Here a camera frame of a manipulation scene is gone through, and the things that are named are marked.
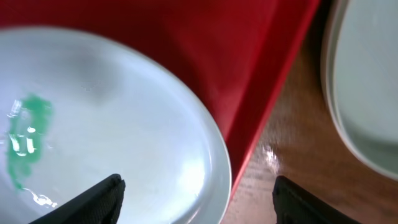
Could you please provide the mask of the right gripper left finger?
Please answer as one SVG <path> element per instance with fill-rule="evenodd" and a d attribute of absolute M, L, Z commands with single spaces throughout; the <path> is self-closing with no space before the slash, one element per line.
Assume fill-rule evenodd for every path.
<path fill-rule="evenodd" d="M 31 224 L 117 224 L 126 188 L 119 174 L 112 174 Z"/>

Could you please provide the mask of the light blue plate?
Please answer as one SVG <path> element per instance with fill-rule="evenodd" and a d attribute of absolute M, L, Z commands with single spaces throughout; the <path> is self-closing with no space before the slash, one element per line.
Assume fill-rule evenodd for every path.
<path fill-rule="evenodd" d="M 219 223 L 223 137 L 177 77 L 129 47 L 54 27 L 1 31 L 1 222 L 30 223 L 112 174 L 120 223 Z"/>

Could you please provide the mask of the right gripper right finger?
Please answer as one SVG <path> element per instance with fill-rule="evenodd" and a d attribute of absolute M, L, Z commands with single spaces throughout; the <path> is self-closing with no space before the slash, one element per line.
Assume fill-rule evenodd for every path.
<path fill-rule="evenodd" d="M 272 192 L 277 224 L 359 224 L 280 175 Z"/>

